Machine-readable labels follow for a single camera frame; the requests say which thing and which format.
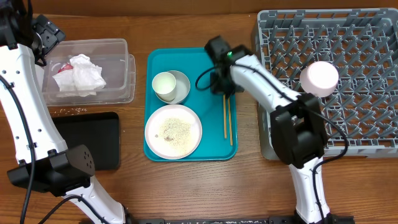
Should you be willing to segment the red foil wrapper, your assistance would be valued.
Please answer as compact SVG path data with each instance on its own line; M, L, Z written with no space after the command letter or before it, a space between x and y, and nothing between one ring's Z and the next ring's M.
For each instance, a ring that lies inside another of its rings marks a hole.
M73 66L70 63L65 63L62 67L58 70L58 73L63 72L65 70L72 70Z

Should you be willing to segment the grey bowl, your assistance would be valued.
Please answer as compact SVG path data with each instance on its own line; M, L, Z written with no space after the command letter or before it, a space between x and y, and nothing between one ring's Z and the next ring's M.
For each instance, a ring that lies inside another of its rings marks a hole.
M190 81L189 81L188 77L180 71L169 70L167 72L170 72L171 74L173 74L177 80L177 87L176 87L177 95L172 101L164 101L164 100L161 100L158 96L157 97L158 97L158 99L160 99L161 101L163 101L167 104L180 104L186 99L186 97L188 96L188 94L190 92Z

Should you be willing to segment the white napkin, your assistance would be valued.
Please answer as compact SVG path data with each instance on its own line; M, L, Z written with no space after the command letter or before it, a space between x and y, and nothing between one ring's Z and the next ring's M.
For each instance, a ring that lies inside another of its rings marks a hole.
M59 87L60 93L57 94L59 98L96 95L96 92L82 93L83 90L92 90L93 83L82 75L75 75L73 70L64 70L54 75L53 79Z
M73 67L73 81L77 90L95 90L105 87L106 82L101 72L102 68L93 64L90 58L84 54L70 59Z

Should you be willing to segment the white paper cup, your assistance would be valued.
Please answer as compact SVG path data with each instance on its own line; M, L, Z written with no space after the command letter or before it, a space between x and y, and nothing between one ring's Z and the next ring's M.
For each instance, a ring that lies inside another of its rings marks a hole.
M164 101L172 101L176 97L177 80L170 72L158 73L152 80L152 89Z

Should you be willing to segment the grey dishwasher rack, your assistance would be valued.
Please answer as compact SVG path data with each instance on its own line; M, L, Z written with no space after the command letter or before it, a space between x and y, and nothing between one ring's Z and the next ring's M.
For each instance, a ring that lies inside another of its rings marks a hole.
M295 91L311 63L337 69L336 89L320 98L326 156L397 156L396 9L263 10L251 38L262 65Z

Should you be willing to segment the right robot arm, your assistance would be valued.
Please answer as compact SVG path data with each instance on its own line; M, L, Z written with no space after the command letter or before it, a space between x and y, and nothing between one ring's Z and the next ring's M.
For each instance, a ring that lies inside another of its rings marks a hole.
M221 36L210 39L205 51L213 62L208 88L229 98L248 91L269 115L271 146L289 166L297 204L298 223L326 223L322 162L327 142L324 118L317 97L301 95L269 73L244 45L231 48Z

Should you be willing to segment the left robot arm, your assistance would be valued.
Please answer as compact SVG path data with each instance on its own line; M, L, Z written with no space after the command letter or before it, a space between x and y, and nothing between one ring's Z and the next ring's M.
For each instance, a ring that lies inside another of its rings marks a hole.
M45 16L34 17L31 2L1 2L1 104L18 163L8 178L27 194L49 192L74 203L93 223L132 223L128 209L95 177L88 148L67 146L45 103L36 68L64 39Z

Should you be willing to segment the clear plastic waste bin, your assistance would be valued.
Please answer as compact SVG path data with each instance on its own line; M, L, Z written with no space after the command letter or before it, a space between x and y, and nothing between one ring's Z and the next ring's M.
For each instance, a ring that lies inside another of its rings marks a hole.
M72 57L80 54L102 68L105 86L94 90L60 91L53 77ZM63 41L47 55L46 61L47 66L39 69L37 79L48 106L130 103L134 99L135 58L128 52L125 39Z

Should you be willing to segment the teal serving tray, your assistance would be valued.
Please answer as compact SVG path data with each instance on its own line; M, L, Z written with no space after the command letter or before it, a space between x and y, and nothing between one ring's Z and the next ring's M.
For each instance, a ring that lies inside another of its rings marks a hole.
M213 62L203 48L157 49L147 61L146 103L144 121L157 109L165 106L152 89L152 80L160 72L177 70L184 73L190 81L190 92L182 105L193 110L199 117L203 136L197 149L181 162L225 161L229 160L238 150L236 99L230 97L233 146L229 141L228 104L226 104L227 138L223 129L223 97L214 95L210 90L198 91L195 82L198 76L211 68Z

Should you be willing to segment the scattered rice grains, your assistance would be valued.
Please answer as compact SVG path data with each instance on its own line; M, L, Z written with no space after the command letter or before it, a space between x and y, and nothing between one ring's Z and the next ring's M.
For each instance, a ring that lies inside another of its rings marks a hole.
M86 108L77 107L77 108L59 108L57 110L53 110L50 112L51 116L71 116L78 114L85 114L87 112Z

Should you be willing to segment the large white plate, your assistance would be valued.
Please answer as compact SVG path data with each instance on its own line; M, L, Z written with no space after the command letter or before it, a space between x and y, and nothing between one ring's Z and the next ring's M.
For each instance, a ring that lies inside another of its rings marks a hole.
M150 151L167 160L192 154L199 146L203 128L198 115L183 105L166 105L146 122L144 137Z

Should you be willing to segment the black plastic tray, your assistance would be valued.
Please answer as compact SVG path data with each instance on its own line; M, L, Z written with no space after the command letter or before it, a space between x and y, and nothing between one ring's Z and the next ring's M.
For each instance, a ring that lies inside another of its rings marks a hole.
M84 145L96 170L117 170L121 164L119 116L115 112L57 117L53 122L69 148Z

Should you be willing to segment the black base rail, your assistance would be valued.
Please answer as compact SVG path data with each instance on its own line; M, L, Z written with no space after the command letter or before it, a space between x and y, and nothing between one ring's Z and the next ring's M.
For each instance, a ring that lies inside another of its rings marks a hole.
M290 216L272 216L268 218L256 219L226 219L226 220L164 220L163 218L139 219L135 223L140 224L296 224L305 223L301 221L298 215ZM324 223L329 224L355 224L354 217L339 217L337 215L328 215Z

